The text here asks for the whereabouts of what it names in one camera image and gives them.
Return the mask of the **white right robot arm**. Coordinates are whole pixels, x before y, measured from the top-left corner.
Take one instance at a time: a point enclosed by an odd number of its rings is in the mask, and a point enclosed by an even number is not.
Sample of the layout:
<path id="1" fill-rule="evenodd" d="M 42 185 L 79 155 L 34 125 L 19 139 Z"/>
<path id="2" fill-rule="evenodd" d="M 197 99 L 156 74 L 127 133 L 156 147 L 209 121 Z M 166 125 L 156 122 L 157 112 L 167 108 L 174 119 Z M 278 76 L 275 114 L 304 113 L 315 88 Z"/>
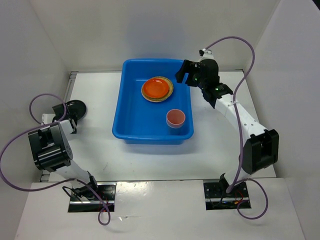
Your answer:
<path id="1" fill-rule="evenodd" d="M 203 98 L 239 131 L 239 164 L 235 170 L 220 176 L 219 191 L 223 196 L 231 196 L 240 182 L 278 161 L 278 132 L 257 122 L 237 101 L 236 93 L 220 81 L 214 59 L 184 60 L 175 78 L 178 83 L 198 87 Z"/>

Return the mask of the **orange plastic bowl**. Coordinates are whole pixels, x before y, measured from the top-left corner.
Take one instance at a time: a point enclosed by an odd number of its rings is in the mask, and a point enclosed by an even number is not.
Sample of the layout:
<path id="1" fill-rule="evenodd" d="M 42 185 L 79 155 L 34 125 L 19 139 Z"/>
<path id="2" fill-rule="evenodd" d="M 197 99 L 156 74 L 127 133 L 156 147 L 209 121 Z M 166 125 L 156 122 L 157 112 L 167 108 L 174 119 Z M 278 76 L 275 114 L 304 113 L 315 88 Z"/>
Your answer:
<path id="1" fill-rule="evenodd" d="M 150 99 L 161 99 L 167 95 L 170 86 L 164 78 L 153 77 L 142 85 L 142 94 Z"/>

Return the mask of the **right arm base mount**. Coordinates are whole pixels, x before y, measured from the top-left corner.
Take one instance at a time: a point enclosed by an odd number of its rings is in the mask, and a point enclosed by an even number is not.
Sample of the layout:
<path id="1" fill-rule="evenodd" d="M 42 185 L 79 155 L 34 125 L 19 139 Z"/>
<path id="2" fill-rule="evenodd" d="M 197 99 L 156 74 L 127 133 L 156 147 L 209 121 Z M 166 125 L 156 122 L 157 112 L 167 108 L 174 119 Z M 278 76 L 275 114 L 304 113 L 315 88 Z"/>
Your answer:
<path id="1" fill-rule="evenodd" d="M 240 183 L 231 193 L 225 193 L 218 179 L 203 181 L 206 210 L 250 209 L 251 203 L 246 183 Z"/>

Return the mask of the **light woven bamboo tray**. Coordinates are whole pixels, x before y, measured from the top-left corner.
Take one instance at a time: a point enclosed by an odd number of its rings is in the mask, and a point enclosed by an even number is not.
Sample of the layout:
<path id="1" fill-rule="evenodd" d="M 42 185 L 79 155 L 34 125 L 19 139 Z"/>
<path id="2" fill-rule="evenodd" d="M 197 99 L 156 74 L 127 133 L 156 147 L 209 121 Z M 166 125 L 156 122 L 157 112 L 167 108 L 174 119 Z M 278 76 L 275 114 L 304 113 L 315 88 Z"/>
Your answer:
<path id="1" fill-rule="evenodd" d="M 168 78 L 166 78 L 166 77 L 163 77 L 163 76 L 156 76 L 156 77 L 164 78 L 164 79 L 167 81 L 167 83 L 169 84 L 169 92 L 167 93 L 166 96 L 164 96 L 164 97 L 162 97 L 162 98 L 170 97 L 170 96 L 172 95 L 173 91 L 174 91 L 174 85 L 173 85 L 173 83 L 172 83 Z"/>

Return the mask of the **pink plastic cup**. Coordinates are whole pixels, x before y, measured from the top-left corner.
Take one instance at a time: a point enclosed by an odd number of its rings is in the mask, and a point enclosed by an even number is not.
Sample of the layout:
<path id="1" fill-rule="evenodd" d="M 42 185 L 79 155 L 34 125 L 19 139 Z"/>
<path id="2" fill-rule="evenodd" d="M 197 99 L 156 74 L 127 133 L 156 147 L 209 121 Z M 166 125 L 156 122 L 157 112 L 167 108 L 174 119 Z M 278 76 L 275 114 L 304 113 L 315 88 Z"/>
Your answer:
<path id="1" fill-rule="evenodd" d="M 166 114 L 166 123 L 169 127 L 178 129 L 181 128 L 186 120 L 185 113 L 180 109 L 171 109 Z"/>

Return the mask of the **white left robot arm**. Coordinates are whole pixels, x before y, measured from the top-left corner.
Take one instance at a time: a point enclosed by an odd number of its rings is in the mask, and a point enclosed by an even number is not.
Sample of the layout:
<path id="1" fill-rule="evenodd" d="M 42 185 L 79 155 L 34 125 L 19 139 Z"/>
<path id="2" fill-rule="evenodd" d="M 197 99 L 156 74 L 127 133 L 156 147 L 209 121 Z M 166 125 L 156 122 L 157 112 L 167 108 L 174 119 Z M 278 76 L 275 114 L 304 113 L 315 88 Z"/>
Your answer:
<path id="1" fill-rule="evenodd" d="M 55 172 L 65 179 L 78 179 L 85 183 L 81 193 L 88 200 L 99 196 L 100 188 L 93 175 L 73 160 L 67 135 L 77 133 L 78 121 L 87 112 L 80 100 L 71 100 L 52 107 L 53 114 L 43 114 L 42 126 L 28 133 L 28 140 L 35 166 L 39 170 Z"/>

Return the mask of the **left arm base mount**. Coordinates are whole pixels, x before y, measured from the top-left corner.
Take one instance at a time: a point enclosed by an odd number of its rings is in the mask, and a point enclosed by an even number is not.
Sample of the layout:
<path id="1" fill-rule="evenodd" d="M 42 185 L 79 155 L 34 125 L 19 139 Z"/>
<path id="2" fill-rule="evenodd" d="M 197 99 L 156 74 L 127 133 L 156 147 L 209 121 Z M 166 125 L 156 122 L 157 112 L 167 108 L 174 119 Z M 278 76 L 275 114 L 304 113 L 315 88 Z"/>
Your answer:
<path id="1" fill-rule="evenodd" d="M 97 193 L 104 203 L 108 205 L 110 212 L 115 210 L 116 187 L 116 182 L 97 183 Z M 69 213 L 98 213 L 103 208 L 101 201 L 92 193 L 91 198 L 88 199 L 84 196 L 76 195 L 71 187 L 63 186 L 62 190 L 69 197 Z"/>

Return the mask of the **orange woven bamboo tray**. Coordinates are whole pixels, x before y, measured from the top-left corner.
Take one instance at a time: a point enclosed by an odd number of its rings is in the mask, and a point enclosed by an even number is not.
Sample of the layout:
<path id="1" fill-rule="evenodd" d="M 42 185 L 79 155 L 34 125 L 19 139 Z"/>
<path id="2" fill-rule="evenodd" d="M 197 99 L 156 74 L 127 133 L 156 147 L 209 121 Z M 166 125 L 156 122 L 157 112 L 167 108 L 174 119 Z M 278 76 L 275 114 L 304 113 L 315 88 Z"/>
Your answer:
<path id="1" fill-rule="evenodd" d="M 164 102 L 164 101 L 166 101 L 167 99 L 169 99 L 170 96 L 169 96 L 169 97 L 159 98 L 159 99 L 153 99 L 153 98 L 145 97 L 145 96 L 143 95 L 143 98 L 144 98 L 145 100 L 151 102 L 151 103 L 161 103 L 161 102 Z"/>

